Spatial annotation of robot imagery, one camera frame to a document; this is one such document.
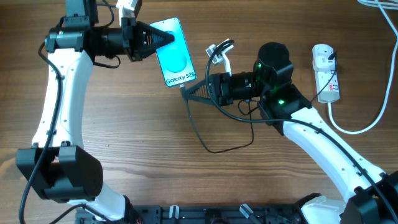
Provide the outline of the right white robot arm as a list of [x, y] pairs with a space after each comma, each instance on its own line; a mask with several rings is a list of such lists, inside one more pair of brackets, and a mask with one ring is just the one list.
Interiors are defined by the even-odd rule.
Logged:
[[396, 223], [397, 174], [367, 161], [324, 122], [292, 83], [294, 67], [284, 44], [269, 42], [258, 51], [251, 72], [206, 73], [182, 88], [185, 101], [223, 111], [236, 100], [255, 100], [260, 121], [300, 146], [327, 174], [342, 195], [330, 200], [310, 194], [292, 206], [294, 223]]

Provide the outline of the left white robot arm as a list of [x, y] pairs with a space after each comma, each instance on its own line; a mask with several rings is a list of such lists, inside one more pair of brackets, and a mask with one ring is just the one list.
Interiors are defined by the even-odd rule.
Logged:
[[82, 117], [96, 57], [136, 62], [174, 41], [173, 35], [137, 20], [140, 1], [118, 1], [119, 27], [100, 25], [95, 1], [67, 1], [66, 14], [39, 47], [49, 80], [31, 147], [19, 149], [16, 166], [27, 190], [43, 200], [82, 208], [105, 223], [142, 223], [130, 200], [103, 182], [99, 160], [85, 151]]

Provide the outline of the blue screen smartphone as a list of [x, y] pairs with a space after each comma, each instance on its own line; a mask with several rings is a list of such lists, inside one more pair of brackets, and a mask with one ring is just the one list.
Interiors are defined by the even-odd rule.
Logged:
[[179, 18], [153, 22], [150, 26], [173, 35], [174, 41], [156, 50], [167, 87], [177, 86], [197, 78]]

